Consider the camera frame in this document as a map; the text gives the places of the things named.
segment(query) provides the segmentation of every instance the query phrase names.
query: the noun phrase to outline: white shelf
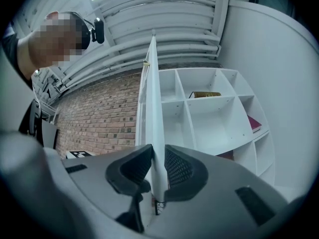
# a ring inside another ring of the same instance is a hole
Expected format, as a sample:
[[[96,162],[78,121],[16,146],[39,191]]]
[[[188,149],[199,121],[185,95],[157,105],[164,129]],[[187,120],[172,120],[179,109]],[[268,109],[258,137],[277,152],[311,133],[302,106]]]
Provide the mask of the white shelf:
[[[221,72],[225,75],[237,95],[254,95],[251,87],[239,72],[228,69],[222,69]]]
[[[194,149],[194,133],[186,103],[162,103],[164,140],[172,144]]]
[[[264,173],[275,161],[275,151],[271,135],[266,133],[254,140],[257,156],[257,175]]]
[[[253,133],[254,138],[258,138],[269,130],[264,111],[254,95],[239,95],[238,97],[246,111],[246,114],[261,124],[261,128],[257,132]]]
[[[257,174],[257,159],[255,144],[250,142],[234,150],[234,161]]]
[[[227,79],[215,68],[190,68],[177,70],[185,97],[192,92],[219,92],[222,96],[233,96],[235,93],[227,84]]]
[[[218,155],[221,153],[216,153],[216,150],[227,150],[227,146],[240,146],[252,139],[239,99],[209,97],[187,100],[187,104],[199,151]]]
[[[176,70],[159,71],[159,88],[162,101],[183,100],[185,98]]]
[[[272,163],[270,167],[267,168],[265,172],[263,172],[260,176],[265,182],[270,184],[271,186],[275,185],[275,164]]]

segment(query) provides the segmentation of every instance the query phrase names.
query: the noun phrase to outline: curved white wall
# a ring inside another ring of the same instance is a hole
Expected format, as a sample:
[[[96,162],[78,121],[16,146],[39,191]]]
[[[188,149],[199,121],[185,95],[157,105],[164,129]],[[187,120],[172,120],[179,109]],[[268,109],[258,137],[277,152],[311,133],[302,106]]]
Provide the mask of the curved white wall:
[[[276,152],[275,185],[305,191],[319,165],[316,40],[281,12],[237,1],[228,8],[221,46],[219,62],[245,77],[267,117]]]

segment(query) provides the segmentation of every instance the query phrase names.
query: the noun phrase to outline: black panel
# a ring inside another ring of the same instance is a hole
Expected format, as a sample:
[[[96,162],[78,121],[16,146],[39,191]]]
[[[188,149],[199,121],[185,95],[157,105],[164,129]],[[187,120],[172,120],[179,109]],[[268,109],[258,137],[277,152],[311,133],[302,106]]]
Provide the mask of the black panel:
[[[122,213],[115,220],[127,228],[143,233],[144,226],[142,223],[138,197],[133,197],[130,210],[126,213]]]
[[[250,187],[242,187],[235,190],[250,215],[257,225],[261,226],[275,216],[275,212],[252,190]]]
[[[206,185],[208,171],[206,166],[173,145],[165,145],[165,168],[170,189],[165,191],[165,202],[192,199]]]
[[[65,170],[68,173],[74,173],[74,172],[81,171],[81,170],[86,169],[86,168],[87,168],[86,165],[81,164],[81,165],[67,167]]]
[[[148,183],[144,178],[152,165],[153,147],[151,144],[132,152],[110,164],[106,179],[120,194],[135,196],[140,193],[140,185]]]

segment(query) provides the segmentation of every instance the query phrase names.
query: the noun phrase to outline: white partition panel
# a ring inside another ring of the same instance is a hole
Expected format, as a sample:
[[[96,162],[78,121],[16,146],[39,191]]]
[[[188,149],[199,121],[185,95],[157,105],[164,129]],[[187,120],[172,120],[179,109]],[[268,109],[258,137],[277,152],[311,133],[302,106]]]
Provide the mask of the white partition panel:
[[[150,180],[152,193],[160,202],[163,201],[164,191],[168,189],[167,172],[164,167],[164,128],[160,96],[159,65],[156,39],[153,36],[149,48],[149,72],[146,90],[146,144],[152,144],[154,159],[151,166]]]
[[[146,88],[147,88],[147,73],[148,66],[143,66],[140,82],[140,93],[138,101],[138,111],[136,116],[136,135],[135,146],[145,144],[146,140]]]

